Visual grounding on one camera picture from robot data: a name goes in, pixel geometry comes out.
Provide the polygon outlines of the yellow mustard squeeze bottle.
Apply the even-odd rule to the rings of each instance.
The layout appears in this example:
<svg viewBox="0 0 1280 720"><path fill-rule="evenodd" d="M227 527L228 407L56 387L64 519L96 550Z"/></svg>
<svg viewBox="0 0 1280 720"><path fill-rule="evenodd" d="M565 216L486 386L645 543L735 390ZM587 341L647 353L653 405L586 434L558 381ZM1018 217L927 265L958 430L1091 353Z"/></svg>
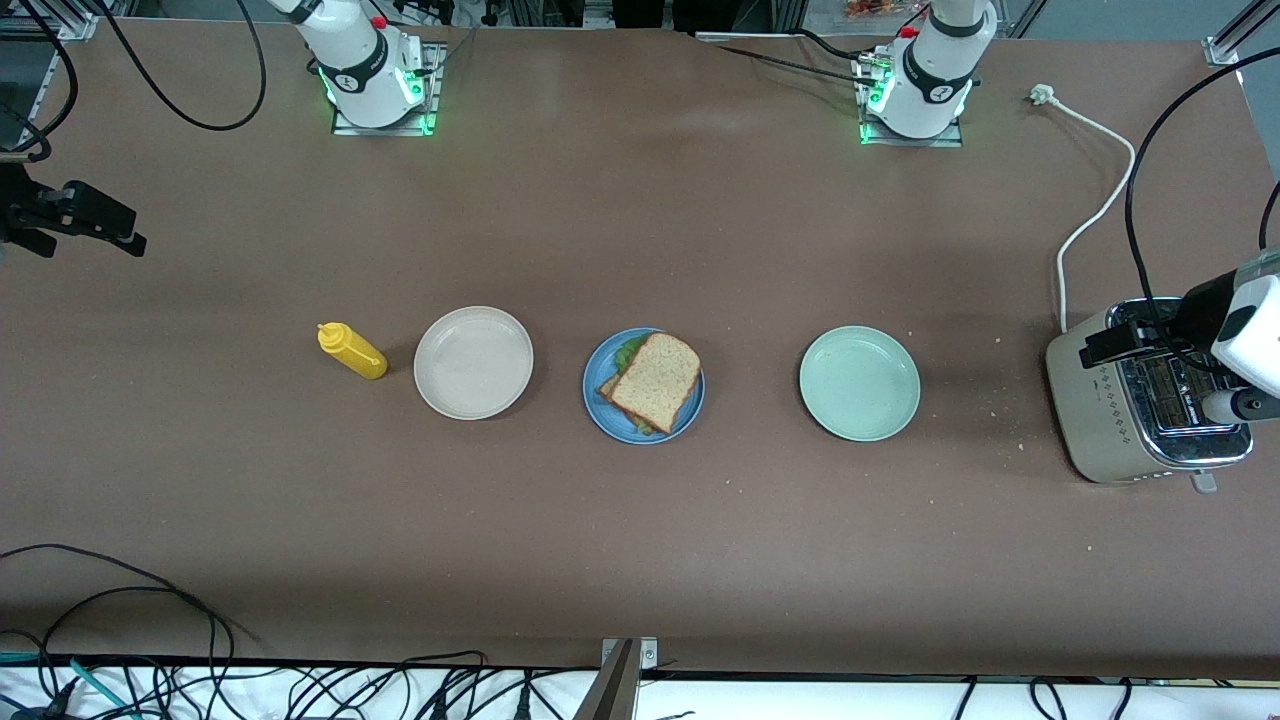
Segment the yellow mustard squeeze bottle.
<svg viewBox="0 0 1280 720"><path fill-rule="evenodd" d="M319 324L317 343L325 354L365 379L375 380L387 374L384 354L346 323Z"/></svg>

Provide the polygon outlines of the brown bread slice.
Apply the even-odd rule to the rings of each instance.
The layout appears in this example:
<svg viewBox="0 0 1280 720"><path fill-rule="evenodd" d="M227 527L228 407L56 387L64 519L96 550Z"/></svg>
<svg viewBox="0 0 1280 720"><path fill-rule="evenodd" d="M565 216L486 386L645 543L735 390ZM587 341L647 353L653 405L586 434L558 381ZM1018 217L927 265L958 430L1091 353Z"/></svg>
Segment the brown bread slice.
<svg viewBox="0 0 1280 720"><path fill-rule="evenodd" d="M612 400L671 433L675 415L692 392L701 359L684 340L664 332L649 334L613 391Z"/></svg>
<svg viewBox="0 0 1280 720"><path fill-rule="evenodd" d="M632 429L637 432L640 436L644 436L646 438L666 436L663 430L650 425L644 418L636 415L635 413L622 409L612 400L611 392L613 391L618 380L620 380L620 374L616 373L613 374L613 377L611 377L608 380L605 380L596 388L596 395L605 402L605 406L622 413L622 415L630 423Z"/></svg>

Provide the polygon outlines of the mint green round plate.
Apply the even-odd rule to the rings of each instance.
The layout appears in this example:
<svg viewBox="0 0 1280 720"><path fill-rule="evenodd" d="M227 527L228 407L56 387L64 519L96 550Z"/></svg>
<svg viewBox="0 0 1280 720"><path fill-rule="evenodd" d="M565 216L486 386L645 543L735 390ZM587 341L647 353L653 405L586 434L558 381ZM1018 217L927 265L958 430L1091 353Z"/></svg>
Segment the mint green round plate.
<svg viewBox="0 0 1280 720"><path fill-rule="evenodd" d="M813 420L852 442L896 436L911 423L922 398L909 351L867 325L842 325L814 338L801 357L797 387Z"/></svg>

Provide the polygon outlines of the beige round plate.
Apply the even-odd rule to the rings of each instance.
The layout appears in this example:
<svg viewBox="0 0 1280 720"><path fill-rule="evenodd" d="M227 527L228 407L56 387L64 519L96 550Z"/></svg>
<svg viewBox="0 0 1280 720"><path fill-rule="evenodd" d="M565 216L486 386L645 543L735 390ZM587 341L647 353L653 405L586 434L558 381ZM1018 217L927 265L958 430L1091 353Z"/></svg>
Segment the beige round plate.
<svg viewBox="0 0 1280 720"><path fill-rule="evenodd" d="M529 387L532 340L513 315L489 306L460 307L419 341L413 380L422 401L449 419L498 416Z"/></svg>

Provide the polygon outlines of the blue round plate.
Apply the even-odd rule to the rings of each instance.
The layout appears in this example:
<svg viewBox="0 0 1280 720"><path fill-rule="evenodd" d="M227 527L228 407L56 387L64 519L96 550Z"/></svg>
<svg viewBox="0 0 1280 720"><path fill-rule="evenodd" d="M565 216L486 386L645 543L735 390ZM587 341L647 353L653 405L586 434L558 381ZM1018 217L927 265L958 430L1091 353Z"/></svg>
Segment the blue round plate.
<svg viewBox="0 0 1280 720"><path fill-rule="evenodd" d="M699 372L690 397L675 415L672 432L652 429L645 433L600 392L600 387L618 374L618 352L634 345L634 340L645 340L657 332L660 329L640 325L614 333L596 346L582 370L582 402L588 415L602 432L626 445L653 446L673 439L694 424L705 398L705 373Z"/></svg>

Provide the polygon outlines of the beige chrome toaster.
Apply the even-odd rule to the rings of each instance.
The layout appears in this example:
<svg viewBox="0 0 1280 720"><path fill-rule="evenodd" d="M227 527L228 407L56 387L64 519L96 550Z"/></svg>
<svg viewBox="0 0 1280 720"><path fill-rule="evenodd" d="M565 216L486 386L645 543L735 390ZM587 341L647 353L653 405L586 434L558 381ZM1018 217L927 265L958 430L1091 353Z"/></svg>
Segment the beige chrome toaster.
<svg viewBox="0 0 1280 720"><path fill-rule="evenodd" d="M1073 466L1097 484L1126 484L1190 474L1202 493L1216 489L1213 471L1251 454L1247 424L1221 424L1202 409L1216 391L1240 380L1185 365L1165 351L1085 369L1089 336L1126 322L1146 322L1143 299L1112 305L1055 338L1046 369L1059 425Z"/></svg>

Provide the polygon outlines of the aluminium frame profile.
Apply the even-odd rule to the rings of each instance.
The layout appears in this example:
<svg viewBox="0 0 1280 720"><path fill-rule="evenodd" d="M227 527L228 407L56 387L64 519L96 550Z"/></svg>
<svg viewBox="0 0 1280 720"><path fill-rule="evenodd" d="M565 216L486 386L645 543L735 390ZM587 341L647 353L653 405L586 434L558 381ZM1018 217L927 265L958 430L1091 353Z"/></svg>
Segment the aluminium frame profile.
<svg viewBox="0 0 1280 720"><path fill-rule="evenodd" d="M100 14L87 0L28 0L27 12L19 0L0 3L0 37L46 38L42 26L60 41L83 41L96 31Z"/></svg>
<svg viewBox="0 0 1280 720"><path fill-rule="evenodd" d="M1204 40L1207 63L1225 67L1239 61L1242 49L1272 20L1280 20L1280 0L1248 0L1221 29Z"/></svg>

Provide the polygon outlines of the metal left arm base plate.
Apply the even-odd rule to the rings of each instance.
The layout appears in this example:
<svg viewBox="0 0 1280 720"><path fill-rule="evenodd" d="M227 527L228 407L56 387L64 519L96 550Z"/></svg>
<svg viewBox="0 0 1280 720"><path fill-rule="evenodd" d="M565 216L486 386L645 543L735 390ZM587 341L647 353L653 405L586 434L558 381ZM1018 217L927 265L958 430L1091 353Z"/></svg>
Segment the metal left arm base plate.
<svg viewBox="0 0 1280 720"><path fill-rule="evenodd" d="M957 147L963 143L959 117L972 79L920 90L899 73L901 53L888 45L859 53L850 69L856 91L860 141L904 147Z"/></svg>

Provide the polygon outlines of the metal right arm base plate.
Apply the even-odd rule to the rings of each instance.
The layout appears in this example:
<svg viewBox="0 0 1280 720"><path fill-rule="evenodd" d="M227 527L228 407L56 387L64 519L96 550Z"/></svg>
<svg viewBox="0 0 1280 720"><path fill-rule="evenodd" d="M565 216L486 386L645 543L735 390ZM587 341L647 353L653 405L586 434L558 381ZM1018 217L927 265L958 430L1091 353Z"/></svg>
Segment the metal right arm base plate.
<svg viewBox="0 0 1280 720"><path fill-rule="evenodd" d="M385 61L375 72L320 67L333 106L332 133L339 136L428 137L434 135L444 85L448 45L383 31Z"/></svg>

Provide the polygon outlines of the aluminium table edge bracket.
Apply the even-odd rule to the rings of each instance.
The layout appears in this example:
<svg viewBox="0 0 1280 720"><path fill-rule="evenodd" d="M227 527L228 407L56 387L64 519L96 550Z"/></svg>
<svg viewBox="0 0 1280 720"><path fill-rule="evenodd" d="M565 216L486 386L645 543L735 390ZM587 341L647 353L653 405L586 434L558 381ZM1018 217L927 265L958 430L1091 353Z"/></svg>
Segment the aluminium table edge bracket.
<svg viewBox="0 0 1280 720"><path fill-rule="evenodd" d="M641 674L658 660L655 637L605 638L602 666L573 720L634 720Z"/></svg>

